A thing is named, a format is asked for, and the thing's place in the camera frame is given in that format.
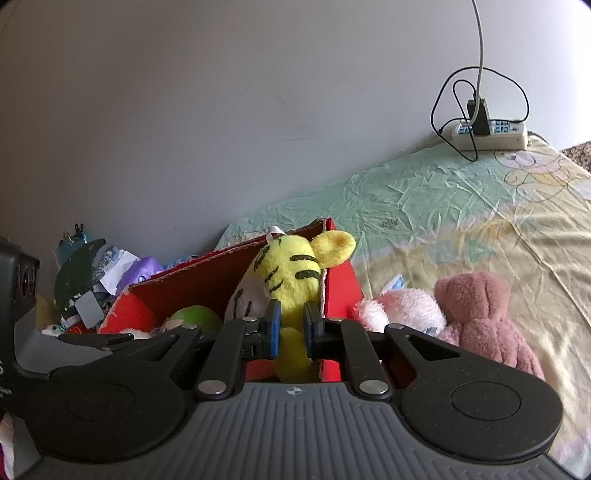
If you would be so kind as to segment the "green plush toy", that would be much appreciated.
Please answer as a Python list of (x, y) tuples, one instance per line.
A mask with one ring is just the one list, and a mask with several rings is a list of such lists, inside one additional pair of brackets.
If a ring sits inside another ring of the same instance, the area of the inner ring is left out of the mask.
[(192, 305), (174, 312), (162, 325), (164, 330), (171, 330), (181, 325), (198, 325), (204, 334), (221, 330), (222, 320), (211, 309), (201, 305)]

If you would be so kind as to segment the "yellow tiger plush toy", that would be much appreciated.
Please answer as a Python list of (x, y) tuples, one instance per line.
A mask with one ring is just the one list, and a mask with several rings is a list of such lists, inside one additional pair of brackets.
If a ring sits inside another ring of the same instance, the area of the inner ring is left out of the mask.
[(263, 316), (271, 300), (280, 302), (280, 345), (273, 368), (281, 382), (314, 380), (315, 366), (304, 341), (304, 305), (321, 301), (322, 274), (349, 260), (355, 249), (356, 240), (341, 230), (312, 240), (297, 235), (271, 239), (253, 258), (228, 300), (226, 321)]

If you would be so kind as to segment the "white pink plush bunny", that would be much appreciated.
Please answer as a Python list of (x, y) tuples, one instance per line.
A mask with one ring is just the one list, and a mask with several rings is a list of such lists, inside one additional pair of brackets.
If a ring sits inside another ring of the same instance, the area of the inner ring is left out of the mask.
[(437, 337), (447, 326), (437, 301), (424, 290), (408, 288), (402, 275), (389, 281), (374, 298), (356, 302), (353, 319), (366, 330), (379, 333), (397, 323)]

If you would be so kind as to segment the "mauve teddy bear plush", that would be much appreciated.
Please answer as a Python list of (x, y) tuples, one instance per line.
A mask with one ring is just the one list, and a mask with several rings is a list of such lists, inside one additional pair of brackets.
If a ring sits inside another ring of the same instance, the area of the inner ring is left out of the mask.
[(440, 340), (545, 378), (538, 356), (508, 317), (505, 281), (486, 271), (465, 272), (439, 279), (434, 295), (447, 321)]

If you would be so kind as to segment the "red cardboard box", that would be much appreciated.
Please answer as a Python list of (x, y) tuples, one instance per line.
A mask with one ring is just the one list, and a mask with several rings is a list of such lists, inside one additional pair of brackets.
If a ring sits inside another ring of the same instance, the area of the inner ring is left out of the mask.
[[(127, 331), (153, 333), (174, 312), (192, 305), (208, 307), (226, 321), (224, 313), (228, 300), (267, 241), (281, 235), (297, 235), (312, 240), (332, 230), (339, 230), (332, 219), (320, 219), (294, 233), (260, 236), (158, 273), (147, 281), (126, 287), (114, 301), (98, 331), (101, 334)], [(362, 289), (351, 261), (346, 260), (322, 274), (321, 301), (316, 304), (325, 316), (352, 318), (353, 306), (361, 298)], [(339, 367), (334, 361), (312, 361), (312, 364), (315, 374), (311, 382), (339, 380)], [(246, 377), (249, 380), (279, 379), (273, 360), (250, 362)]]

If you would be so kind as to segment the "clutter pile beside bed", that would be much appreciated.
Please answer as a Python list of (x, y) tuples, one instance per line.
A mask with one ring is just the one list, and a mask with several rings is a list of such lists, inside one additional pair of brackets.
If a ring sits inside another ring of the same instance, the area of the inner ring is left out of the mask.
[(54, 250), (58, 273), (54, 282), (51, 318), (42, 333), (94, 333), (115, 299), (131, 285), (147, 281), (180, 263), (162, 264), (152, 256), (138, 257), (104, 238), (91, 238), (84, 225), (65, 231)]

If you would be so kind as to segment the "cartoon printed bed sheet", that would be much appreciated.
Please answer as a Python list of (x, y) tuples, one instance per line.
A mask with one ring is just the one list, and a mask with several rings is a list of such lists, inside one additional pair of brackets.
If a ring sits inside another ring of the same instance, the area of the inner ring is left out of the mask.
[(564, 417), (552, 457), (590, 472), (590, 176), (539, 139), (469, 162), (439, 145), (264, 208), (231, 223), (226, 247), (271, 226), (318, 218), (356, 238), (366, 296), (391, 279), (430, 290), (484, 270), (511, 287), (509, 316), (539, 356)]

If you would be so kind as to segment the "black power adapter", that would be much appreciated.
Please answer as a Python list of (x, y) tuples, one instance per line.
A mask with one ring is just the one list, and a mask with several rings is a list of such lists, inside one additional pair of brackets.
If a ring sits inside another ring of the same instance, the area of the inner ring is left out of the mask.
[(467, 102), (469, 117), (472, 118), (475, 113), (478, 113), (471, 125), (472, 133), (475, 136), (489, 136), (491, 134), (491, 125), (487, 102), (484, 98), (481, 98), (479, 108), (476, 108), (476, 106), (475, 99)]

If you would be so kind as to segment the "white power strip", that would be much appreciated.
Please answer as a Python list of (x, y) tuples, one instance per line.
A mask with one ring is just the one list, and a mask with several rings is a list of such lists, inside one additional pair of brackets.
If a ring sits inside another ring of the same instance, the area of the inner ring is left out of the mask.
[(451, 144), (460, 151), (471, 150), (525, 150), (528, 132), (523, 122), (491, 120), (489, 135), (474, 135), (465, 125), (457, 125), (452, 130)]

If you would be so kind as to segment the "brown patterned blanket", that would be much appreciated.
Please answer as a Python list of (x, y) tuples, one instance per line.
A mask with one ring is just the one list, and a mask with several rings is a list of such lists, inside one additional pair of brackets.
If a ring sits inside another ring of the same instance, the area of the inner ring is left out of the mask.
[(591, 142), (573, 146), (561, 151), (563, 155), (568, 157), (574, 163), (591, 172)]

